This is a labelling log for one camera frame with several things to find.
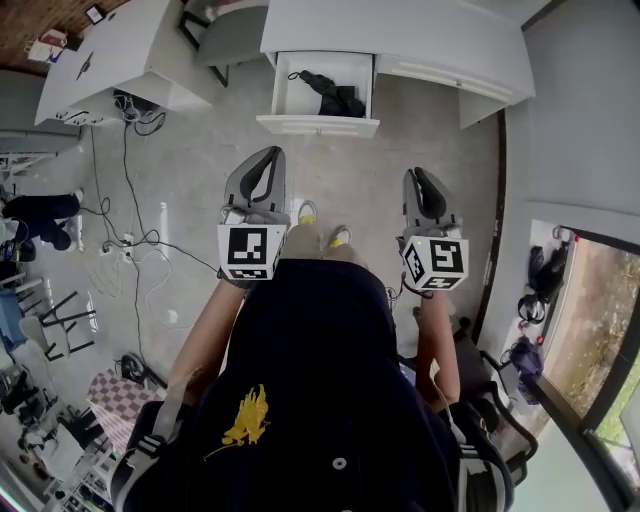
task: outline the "box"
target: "box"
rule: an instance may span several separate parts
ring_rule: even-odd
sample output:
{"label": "box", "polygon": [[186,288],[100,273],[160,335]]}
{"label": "box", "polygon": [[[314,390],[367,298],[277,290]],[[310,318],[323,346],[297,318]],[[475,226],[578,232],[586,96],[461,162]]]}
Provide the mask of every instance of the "box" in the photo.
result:
{"label": "box", "polygon": [[287,229],[268,224],[218,225],[220,268],[229,279],[273,279]]}
{"label": "box", "polygon": [[417,290],[453,290],[469,273],[469,241],[412,236],[402,252],[407,284]]}

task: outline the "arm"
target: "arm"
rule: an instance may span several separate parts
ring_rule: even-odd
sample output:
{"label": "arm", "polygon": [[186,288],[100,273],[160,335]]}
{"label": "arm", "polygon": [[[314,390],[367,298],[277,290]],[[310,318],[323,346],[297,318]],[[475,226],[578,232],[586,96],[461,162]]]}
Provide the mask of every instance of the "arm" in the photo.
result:
{"label": "arm", "polygon": [[171,388],[197,370],[187,388],[185,403],[195,403],[205,388],[220,374],[224,353],[245,292],[246,290],[228,281],[220,281],[187,336],[169,377]]}
{"label": "arm", "polygon": [[447,403],[453,404],[460,399],[460,375],[453,343],[446,296],[444,292],[434,291],[432,299],[423,298],[420,303],[416,388],[435,412],[440,412],[447,404],[442,401],[429,375],[434,360],[440,367],[435,384]]}

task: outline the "floor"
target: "floor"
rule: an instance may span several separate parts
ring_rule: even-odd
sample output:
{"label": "floor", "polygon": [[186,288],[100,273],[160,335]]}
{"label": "floor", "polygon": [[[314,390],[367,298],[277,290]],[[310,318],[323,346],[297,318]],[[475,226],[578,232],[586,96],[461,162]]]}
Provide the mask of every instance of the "floor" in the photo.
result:
{"label": "floor", "polygon": [[[386,286],[399,289],[401,260],[395,237],[404,227],[402,177],[409,167],[435,173],[459,202],[470,240],[470,275],[450,293],[458,316],[475,317],[494,226],[498,173],[498,131],[495,116],[461,131],[457,92],[444,86],[388,75],[377,79],[373,114],[381,121],[372,140],[276,136],[255,120],[268,113],[273,70],[254,62],[234,68],[227,90],[220,88],[211,109],[168,113],[162,130],[148,138],[131,131],[127,164],[146,230],[162,231],[165,241],[217,266],[216,228],[227,176],[246,157],[268,146],[281,146],[287,157],[289,198],[315,201],[325,232],[338,224],[351,227],[353,245],[370,270]],[[140,238],[131,192],[124,179],[123,127],[94,130],[101,194],[111,199],[110,218],[119,235]],[[17,181],[21,194],[85,190],[84,205],[98,208],[90,133],[82,144],[56,160],[34,167]],[[120,255],[99,255],[106,239],[103,221],[82,219],[85,252],[58,253],[38,247],[31,273],[43,276],[53,298],[73,290],[80,295],[67,312],[92,304],[93,325],[83,321],[71,333],[71,346],[86,339],[96,345],[49,365],[56,391],[71,405],[84,408],[93,376],[113,367],[114,360],[137,351],[135,268]],[[168,375],[188,327],[195,321],[217,279],[205,266],[168,249],[163,256],[148,246],[135,249],[141,279],[138,307],[142,350],[147,363]],[[418,299],[405,292],[395,306],[399,350],[415,353],[417,329],[411,309]],[[48,380],[42,355],[29,345],[16,358],[25,362],[36,381]]]}

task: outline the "white shoe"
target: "white shoe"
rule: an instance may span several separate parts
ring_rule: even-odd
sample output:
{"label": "white shoe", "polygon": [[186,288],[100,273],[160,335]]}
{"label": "white shoe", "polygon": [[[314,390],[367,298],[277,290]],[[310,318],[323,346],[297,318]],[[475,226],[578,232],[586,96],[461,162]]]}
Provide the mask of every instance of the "white shoe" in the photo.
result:
{"label": "white shoe", "polygon": [[335,247],[340,247],[341,245],[350,244],[351,238],[353,238],[351,230],[347,226],[339,226],[329,239],[329,248],[333,249]]}
{"label": "white shoe", "polygon": [[298,224],[315,224],[318,220],[316,205],[311,201],[304,201],[298,210]]}

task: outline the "yellow embroidered logo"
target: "yellow embroidered logo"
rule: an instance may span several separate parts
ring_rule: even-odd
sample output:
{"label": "yellow embroidered logo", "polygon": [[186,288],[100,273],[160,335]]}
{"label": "yellow embroidered logo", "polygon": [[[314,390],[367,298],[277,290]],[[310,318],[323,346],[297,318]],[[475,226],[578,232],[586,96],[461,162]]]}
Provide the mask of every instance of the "yellow embroidered logo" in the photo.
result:
{"label": "yellow embroidered logo", "polygon": [[222,438],[224,446],[206,455],[204,457],[205,462],[220,450],[231,448],[232,446],[242,446],[245,437],[249,438],[249,444],[257,443],[269,424],[269,422],[265,421],[268,410],[269,406],[267,405],[267,394],[264,391],[264,386],[260,384],[260,394],[257,397],[254,388],[251,388],[244,400],[240,402],[240,409],[233,427],[224,433]]}

